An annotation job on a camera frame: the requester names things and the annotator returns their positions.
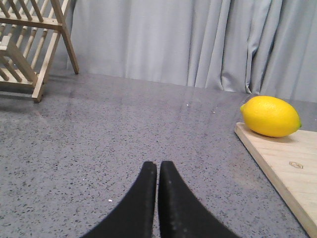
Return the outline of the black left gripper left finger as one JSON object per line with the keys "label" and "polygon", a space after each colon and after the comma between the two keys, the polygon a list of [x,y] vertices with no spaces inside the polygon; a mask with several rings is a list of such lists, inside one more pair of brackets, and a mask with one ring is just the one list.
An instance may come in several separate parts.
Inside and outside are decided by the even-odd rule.
{"label": "black left gripper left finger", "polygon": [[121,202],[85,238],[151,238],[156,201],[157,166],[144,162]]}

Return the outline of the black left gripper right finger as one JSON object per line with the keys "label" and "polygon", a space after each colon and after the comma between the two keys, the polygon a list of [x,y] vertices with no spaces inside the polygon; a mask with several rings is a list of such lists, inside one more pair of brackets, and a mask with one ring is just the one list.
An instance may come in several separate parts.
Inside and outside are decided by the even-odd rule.
{"label": "black left gripper right finger", "polygon": [[160,166],[158,217],[162,238],[237,238],[186,185],[172,161]]}

